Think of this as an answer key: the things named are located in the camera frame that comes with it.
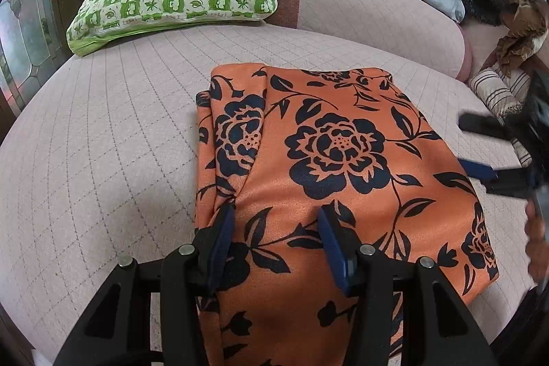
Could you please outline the person's right hand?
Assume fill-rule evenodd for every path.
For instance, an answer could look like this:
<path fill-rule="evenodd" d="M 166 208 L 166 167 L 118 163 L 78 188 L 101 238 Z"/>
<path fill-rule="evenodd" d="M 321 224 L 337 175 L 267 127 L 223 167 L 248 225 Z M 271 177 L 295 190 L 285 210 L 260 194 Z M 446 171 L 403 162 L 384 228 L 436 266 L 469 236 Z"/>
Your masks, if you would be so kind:
<path fill-rule="evenodd" d="M 525 234 L 528 237 L 526 245 L 526 254 L 529 259 L 528 274 L 537 283 L 541 283 L 548 278 L 549 264 L 549 246 L 545 240 L 544 219 L 537 214 L 532 201 L 528 201 L 526 206 L 527 222 L 525 224 Z"/>

